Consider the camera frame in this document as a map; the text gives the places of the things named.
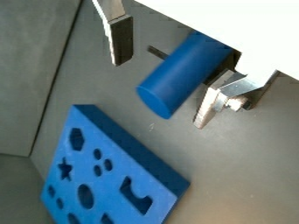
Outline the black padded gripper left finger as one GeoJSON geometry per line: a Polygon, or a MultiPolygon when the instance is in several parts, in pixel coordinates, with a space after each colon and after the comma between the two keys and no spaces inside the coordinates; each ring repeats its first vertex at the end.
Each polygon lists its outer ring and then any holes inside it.
{"type": "Polygon", "coordinates": [[[120,66],[133,56],[133,18],[123,0],[91,0],[103,21],[112,64],[120,66]]]}

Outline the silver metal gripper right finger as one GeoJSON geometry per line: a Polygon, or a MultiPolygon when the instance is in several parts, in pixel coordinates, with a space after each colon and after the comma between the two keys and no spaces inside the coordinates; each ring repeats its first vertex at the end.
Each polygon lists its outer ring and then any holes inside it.
{"type": "Polygon", "coordinates": [[[225,69],[209,82],[192,120],[193,126],[201,130],[223,109],[235,112],[241,109],[251,110],[275,82],[276,76],[278,73],[274,73],[262,83],[256,83],[247,75],[225,69]]]}

